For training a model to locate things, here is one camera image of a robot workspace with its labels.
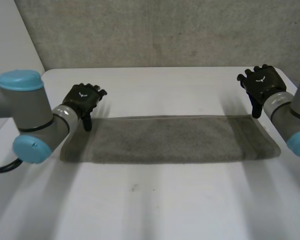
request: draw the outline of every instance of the concrete wall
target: concrete wall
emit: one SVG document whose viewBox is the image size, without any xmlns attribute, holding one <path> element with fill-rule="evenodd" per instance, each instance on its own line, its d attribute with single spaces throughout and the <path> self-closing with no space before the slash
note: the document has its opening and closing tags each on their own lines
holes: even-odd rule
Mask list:
<svg viewBox="0 0 300 240">
<path fill-rule="evenodd" d="M 13 0 L 0 0 L 0 74 L 15 69 L 44 68 Z M 0 127 L 6 119 L 0 119 Z"/>
<path fill-rule="evenodd" d="M 46 70 L 254 66 L 300 79 L 300 0 L 15 0 Z"/>
</svg>

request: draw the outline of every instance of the gray towel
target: gray towel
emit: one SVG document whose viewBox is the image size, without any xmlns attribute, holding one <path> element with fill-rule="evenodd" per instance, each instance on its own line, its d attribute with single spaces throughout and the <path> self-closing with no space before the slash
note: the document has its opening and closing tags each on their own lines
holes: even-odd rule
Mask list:
<svg viewBox="0 0 300 240">
<path fill-rule="evenodd" d="M 228 163 L 269 159 L 281 153 L 249 115 L 96 118 L 92 126 L 91 132 L 85 132 L 80 124 L 62 147 L 62 161 Z"/>
</svg>

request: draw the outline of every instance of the logo on robotic hand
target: logo on robotic hand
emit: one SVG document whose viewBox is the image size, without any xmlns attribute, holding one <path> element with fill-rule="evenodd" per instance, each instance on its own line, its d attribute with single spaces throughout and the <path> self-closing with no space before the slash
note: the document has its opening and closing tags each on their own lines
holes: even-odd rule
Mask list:
<svg viewBox="0 0 300 240">
<path fill-rule="evenodd" d="M 80 96 L 81 98 L 84 98 L 84 97 L 88 96 L 88 94 L 83 95 L 81 92 L 79 92 L 79 96 Z"/>
<path fill-rule="evenodd" d="M 262 79 L 260 79 L 260 80 L 255 80 L 256 82 L 264 82 L 264 80 L 266 79 L 266 76 L 264 76 Z"/>
</svg>

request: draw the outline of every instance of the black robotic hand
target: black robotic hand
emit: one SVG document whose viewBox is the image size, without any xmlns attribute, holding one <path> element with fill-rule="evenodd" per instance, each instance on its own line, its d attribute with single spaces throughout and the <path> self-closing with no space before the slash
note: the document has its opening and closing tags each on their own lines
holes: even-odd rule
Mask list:
<svg viewBox="0 0 300 240">
<path fill-rule="evenodd" d="M 63 105 L 72 108 L 78 118 L 82 119 L 84 130 L 91 131 L 92 121 L 90 113 L 101 101 L 103 96 L 107 95 L 105 90 L 100 90 L 98 85 L 92 86 L 91 84 L 74 85 L 69 93 L 62 101 Z"/>
<path fill-rule="evenodd" d="M 246 69 L 246 77 L 239 74 L 236 78 L 246 90 L 252 104 L 252 117 L 258 119 L 266 100 L 273 94 L 285 92 L 287 87 L 273 66 L 255 66 L 254 72 Z"/>
</svg>

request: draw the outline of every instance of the robotic hand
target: robotic hand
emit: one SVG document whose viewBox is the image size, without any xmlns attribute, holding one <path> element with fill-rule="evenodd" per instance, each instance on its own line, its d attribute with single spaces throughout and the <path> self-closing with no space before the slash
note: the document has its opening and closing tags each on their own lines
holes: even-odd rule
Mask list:
<svg viewBox="0 0 300 240">
<path fill-rule="evenodd" d="M 91 131 L 91 112 L 107 95 L 91 84 L 74 85 L 62 104 L 51 110 L 38 72 L 15 70 L 0 75 L 0 118 L 13 117 L 20 135 L 13 142 L 18 159 L 0 167 L 9 172 L 22 162 L 38 164 L 46 160 L 82 120 Z"/>
<path fill-rule="evenodd" d="M 292 152 L 300 157 L 300 86 L 295 96 L 274 67 L 255 66 L 254 72 L 246 69 L 237 76 L 252 105 L 252 117 L 258 119 L 262 109 L 271 120 Z"/>
<path fill-rule="evenodd" d="M 287 87 L 273 66 L 264 64 L 262 67 L 255 66 L 253 70 L 245 70 L 246 77 L 239 74 L 237 80 L 250 98 L 252 117 L 258 119 L 266 100 L 273 94 L 286 92 Z"/>
<path fill-rule="evenodd" d="M 82 119 L 84 130 L 89 132 L 92 129 L 90 113 L 105 95 L 107 95 L 107 92 L 103 89 L 100 90 L 98 85 L 92 86 L 91 84 L 84 85 L 80 83 L 72 87 L 62 104 L 76 112 L 78 118 Z"/>
</svg>

